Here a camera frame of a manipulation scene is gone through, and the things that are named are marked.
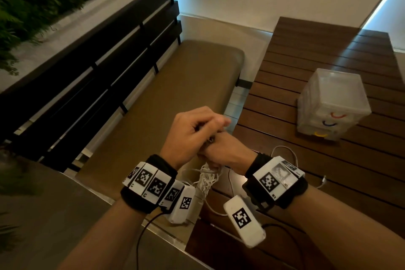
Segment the brown cushion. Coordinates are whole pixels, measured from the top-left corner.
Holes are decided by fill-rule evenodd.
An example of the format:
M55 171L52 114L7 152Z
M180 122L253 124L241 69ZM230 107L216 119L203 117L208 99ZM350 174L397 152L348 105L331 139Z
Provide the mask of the brown cushion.
M224 113L243 61L237 48L182 42L76 178L119 198L122 181L135 165L159 153L177 113L205 105Z

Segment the black wooden slat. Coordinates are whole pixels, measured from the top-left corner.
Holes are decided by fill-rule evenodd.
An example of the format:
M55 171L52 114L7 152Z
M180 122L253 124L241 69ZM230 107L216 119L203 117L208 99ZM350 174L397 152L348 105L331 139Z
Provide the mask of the black wooden slat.
M134 0L0 94L0 141L38 112L167 0Z
M146 25L114 50L93 72L74 86L13 143L13 150L38 160L96 99L178 16L177 2L161 9Z
M64 171L110 118L119 104L128 97L153 64L181 33L181 22L169 27L139 59L122 75L66 133L63 139L41 161Z

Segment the forearm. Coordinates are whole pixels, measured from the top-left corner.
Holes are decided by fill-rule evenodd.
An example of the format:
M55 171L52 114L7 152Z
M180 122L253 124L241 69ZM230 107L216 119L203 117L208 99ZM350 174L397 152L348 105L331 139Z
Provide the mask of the forearm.
M312 186L287 211L338 269L405 269L405 240Z
M121 199L101 217L59 265L58 270L122 267L146 217Z

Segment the left hand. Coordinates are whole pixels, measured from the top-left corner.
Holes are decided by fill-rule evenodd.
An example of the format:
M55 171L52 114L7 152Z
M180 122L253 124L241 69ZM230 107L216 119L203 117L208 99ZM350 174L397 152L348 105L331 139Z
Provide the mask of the left hand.
M201 123L204 126L199 131L195 131L195 127ZM160 151L160 156L173 168L179 170L197 154L210 136L223 131L229 124L230 119L214 113L208 107L178 113Z

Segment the right hand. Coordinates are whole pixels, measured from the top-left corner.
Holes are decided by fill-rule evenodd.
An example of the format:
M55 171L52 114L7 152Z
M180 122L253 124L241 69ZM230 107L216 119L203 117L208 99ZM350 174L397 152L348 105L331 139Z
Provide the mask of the right hand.
M245 175L257 154L227 132L217 133L214 143L204 145L199 157L215 165L227 165L236 173Z

